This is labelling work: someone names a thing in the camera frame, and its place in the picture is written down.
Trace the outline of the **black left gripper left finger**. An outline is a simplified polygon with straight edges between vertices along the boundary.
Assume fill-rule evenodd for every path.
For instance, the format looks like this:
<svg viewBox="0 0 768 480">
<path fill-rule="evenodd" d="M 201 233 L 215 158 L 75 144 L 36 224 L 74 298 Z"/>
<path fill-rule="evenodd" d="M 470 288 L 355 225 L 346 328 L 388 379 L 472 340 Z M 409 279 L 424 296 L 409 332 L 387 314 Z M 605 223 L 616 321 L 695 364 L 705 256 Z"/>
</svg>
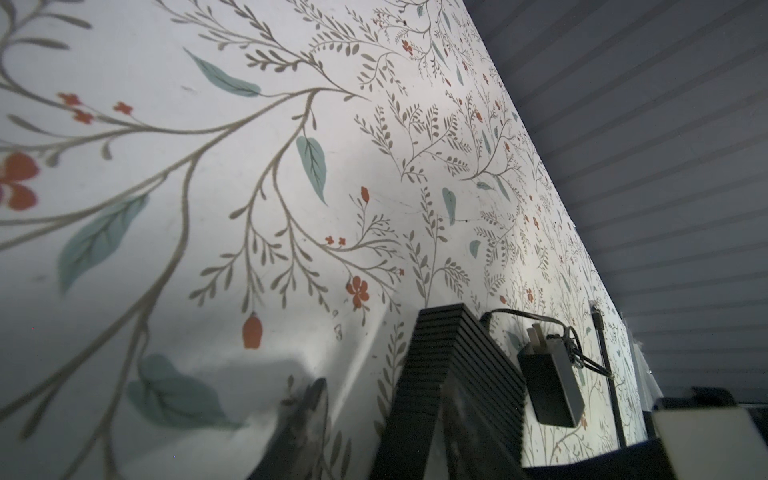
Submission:
<svg viewBox="0 0 768 480">
<path fill-rule="evenodd" d="M 306 390 L 248 479 L 320 479 L 328 423 L 327 380 Z"/>
</svg>

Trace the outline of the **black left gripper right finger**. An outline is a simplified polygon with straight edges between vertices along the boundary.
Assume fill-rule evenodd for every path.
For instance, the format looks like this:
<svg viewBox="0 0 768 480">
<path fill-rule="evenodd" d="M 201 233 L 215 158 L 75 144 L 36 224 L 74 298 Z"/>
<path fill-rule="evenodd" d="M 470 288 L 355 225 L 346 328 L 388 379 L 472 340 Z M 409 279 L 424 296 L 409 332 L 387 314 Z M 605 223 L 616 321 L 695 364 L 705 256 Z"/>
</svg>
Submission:
<svg viewBox="0 0 768 480">
<path fill-rule="evenodd" d="M 441 387 L 443 432 L 450 479 L 527 479 L 457 383 Z"/>
</svg>

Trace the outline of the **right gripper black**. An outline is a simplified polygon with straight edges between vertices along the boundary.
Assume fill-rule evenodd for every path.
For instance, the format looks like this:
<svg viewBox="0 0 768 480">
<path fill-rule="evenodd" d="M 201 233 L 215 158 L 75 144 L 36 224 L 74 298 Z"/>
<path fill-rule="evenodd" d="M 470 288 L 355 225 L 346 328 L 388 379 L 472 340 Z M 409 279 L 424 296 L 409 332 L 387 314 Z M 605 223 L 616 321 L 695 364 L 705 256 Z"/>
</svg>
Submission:
<svg viewBox="0 0 768 480">
<path fill-rule="evenodd" d="M 530 479 L 677 479 L 658 438 L 652 413 L 658 410 L 740 407 L 751 415 L 767 443 L 767 405 L 740 404 L 726 389 L 693 387 L 683 397 L 656 399 L 649 419 L 655 436 L 644 442 L 571 464 L 527 467 Z"/>
</svg>

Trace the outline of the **black ribbed network switch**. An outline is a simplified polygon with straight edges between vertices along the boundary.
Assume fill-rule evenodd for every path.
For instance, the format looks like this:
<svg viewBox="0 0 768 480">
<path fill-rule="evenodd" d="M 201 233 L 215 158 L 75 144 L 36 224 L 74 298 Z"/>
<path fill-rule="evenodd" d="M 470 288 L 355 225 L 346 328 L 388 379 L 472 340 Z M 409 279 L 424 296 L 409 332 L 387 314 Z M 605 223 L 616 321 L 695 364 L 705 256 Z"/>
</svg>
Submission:
<svg viewBox="0 0 768 480">
<path fill-rule="evenodd" d="M 421 479 L 437 425 L 481 459 L 521 470 L 526 385 L 485 326 L 459 303 L 419 312 L 394 401 L 370 473 L 373 479 Z"/>
</svg>

